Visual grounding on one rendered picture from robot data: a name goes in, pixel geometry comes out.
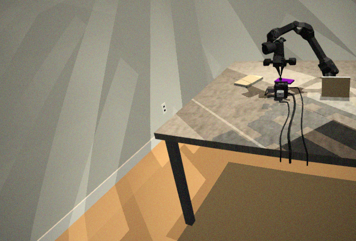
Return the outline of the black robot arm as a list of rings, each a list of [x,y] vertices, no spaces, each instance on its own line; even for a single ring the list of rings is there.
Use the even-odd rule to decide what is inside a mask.
[[[302,27],[301,29],[297,29],[297,27]],[[315,52],[315,55],[319,59],[320,63],[318,67],[322,71],[323,76],[336,76],[339,73],[336,65],[332,61],[332,59],[328,58],[326,54],[323,52],[321,46],[318,44],[314,36],[314,30],[310,24],[304,22],[293,21],[292,23],[285,25],[281,28],[274,28],[267,34],[267,42],[262,43],[262,52],[264,55],[268,55],[275,51],[283,51],[284,50],[284,42],[286,39],[280,37],[280,39],[276,40],[279,36],[294,30],[297,34],[301,35],[303,39],[307,40],[310,44],[311,48]],[[274,42],[275,41],[275,42]],[[282,64],[285,64],[285,58],[280,53],[279,55],[274,54],[273,57],[273,66],[281,67]]]

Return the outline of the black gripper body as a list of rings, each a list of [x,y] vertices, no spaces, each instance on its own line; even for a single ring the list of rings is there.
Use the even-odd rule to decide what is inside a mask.
[[[281,54],[283,55],[283,57],[284,57],[284,50],[283,50],[283,51],[280,51],[280,52],[278,52],[278,51],[275,51],[275,52],[274,52],[274,54],[276,54],[276,55],[279,55],[280,53],[281,53]],[[264,66],[269,66],[270,63],[273,64],[273,60],[271,60],[271,59],[264,59],[264,61],[263,61],[263,65],[264,65]],[[289,58],[289,60],[285,60],[285,64],[283,64],[283,65],[286,65],[287,63],[289,63],[289,65],[296,65],[296,58]]]

